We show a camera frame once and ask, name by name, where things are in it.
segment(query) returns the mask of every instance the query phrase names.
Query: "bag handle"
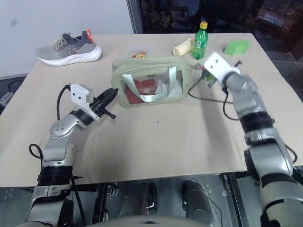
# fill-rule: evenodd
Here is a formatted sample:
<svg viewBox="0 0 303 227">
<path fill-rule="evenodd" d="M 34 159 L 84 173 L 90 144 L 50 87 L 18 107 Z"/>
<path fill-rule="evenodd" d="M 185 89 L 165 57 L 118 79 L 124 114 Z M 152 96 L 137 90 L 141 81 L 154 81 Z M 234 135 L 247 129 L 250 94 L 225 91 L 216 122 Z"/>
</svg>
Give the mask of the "bag handle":
<svg viewBox="0 0 303 227">
<path fill-rule="evenodd" d="M 169 89 L 167 92 L 162 92 L 160 94 L 155 95 L 140 95 L 139 91 L 134 83 L 134 79 L 131 74 L 123 74 L 122 77 L 125 83 L 128 85 L 129 89 L 142 101 L 144 102 L 154 102 L 161 99 L 166 98 L 169 95 L 169 92 L 172 90 L 175 82 L 176 82 L 176 74 L 177 74 L 177 67 L 168 68 L 169 70 Z"/>
</svg>

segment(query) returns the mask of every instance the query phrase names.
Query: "beige tabletop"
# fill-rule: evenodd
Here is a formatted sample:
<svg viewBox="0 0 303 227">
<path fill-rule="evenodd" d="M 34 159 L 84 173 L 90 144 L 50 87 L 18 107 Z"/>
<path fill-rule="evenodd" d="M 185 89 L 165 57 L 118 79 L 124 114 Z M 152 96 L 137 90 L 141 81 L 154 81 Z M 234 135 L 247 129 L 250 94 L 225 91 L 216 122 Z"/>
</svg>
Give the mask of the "beige tabletop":
<svg viewBox="0 0 303 227">
<path fill-rule="evenodd" d="M 83 83 L 97 96 L 111 87 L 112 63 L 128 55 L 132 46 L 148 46 L 151 55 L 170 54 L 177 44 L 193 34 L 95 35 L 103 49 L 95 62 L 54 67 L 37 61 L 20 89 L 0 116 L 0 186 L 34 186 L 40 161 L 28 152 L 36 143 L 43 149 L 49 129 L 56 121 L 56 99 L 67 83 Z M 248 40 L 245 55 L 226 56 L 222 48 L 230 41 Z M 257 83 L 269 114 L 275 119 L 285 143 L 303 164 L 303 105 L 251 34 L 209 34 L 205 58 L 213 51 L 230 64 L 241 60 L 242 74 Z M 185 56 L 196 63 L 188 54 Z M 189 83 L 201 75 L 192 70 Z M 201 83 L 196 96 L 224 99 L 219 85 L 209 89 Z M 68 92 L 61 100 L 61 116 L 74 109 Z M 91 124 L 83 150 L 78 153 L 74 175 L 77 183 L 115 182 L 176 175 L 245 171 L 243 151 L 247 148 L 239 122 L 228 120 L 222 104 L 191 97 L 169 104 L 133 109 L 115 99 L 108 110 L 115 120 L 103 117 Z M 236 116 L 231 105 L 227 112 Z"/>
</svg>

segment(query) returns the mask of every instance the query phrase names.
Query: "transparent pouch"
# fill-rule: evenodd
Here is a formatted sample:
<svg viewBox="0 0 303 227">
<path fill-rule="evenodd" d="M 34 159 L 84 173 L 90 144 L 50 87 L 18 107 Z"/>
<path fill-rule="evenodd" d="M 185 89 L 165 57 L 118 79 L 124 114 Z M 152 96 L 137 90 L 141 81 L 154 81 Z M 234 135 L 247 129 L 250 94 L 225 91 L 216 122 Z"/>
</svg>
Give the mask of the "transparent pouch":
<svg viewBox="0 0 303 227">
<path fill-rule="evenodd" d="M 175 59 L 173 62 L 169 57 L 166 63 L 163 61 L 165 59 L 167 60 L 167 58 L 154 58 L 151 61 L 130 59 L 133 61 L 126 61 L 127 67 L 124 70 L 117 70 L 118 68 L 115 70 L 113 67 L 113 88 L 119 89 L 119 102 L 124 107 L 175 102 L 187 96 L 187 65 L 178 58 L 178 61 Z"/>
</svg>

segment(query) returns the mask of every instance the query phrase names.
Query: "green bottle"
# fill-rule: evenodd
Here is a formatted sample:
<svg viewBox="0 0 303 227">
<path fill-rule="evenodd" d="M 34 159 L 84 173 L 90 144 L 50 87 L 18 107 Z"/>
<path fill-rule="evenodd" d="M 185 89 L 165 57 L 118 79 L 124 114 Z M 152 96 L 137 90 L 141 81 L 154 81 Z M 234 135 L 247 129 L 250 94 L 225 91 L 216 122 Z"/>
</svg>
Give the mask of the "green bottle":
<svg viewBox="0 0 303 227">
<path fill-rule="evenodd" d="M 204 58 L 205 47 L 208 41 L 208 34 L 206 29 L 207 22 L 202 21 L 200 23 L 200 30 L 195 35 L 193 57 L 196 60 Z"/>
</svg>

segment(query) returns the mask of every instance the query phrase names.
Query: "green block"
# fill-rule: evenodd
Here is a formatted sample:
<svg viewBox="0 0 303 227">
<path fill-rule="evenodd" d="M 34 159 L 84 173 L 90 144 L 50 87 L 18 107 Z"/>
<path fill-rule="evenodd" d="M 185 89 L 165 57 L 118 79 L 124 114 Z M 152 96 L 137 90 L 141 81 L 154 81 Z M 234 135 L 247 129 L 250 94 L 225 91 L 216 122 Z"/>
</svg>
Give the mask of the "green block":
<svg viewBox="0 0 303 227">
<path fill-rule="evenodd" d="M 245 54 L 249 46 L 250 46 L 250 41 L 246 41 L 246 40 L 233 41 L 227 44 L 224 53 L 228 55 Z"/>
</svg>

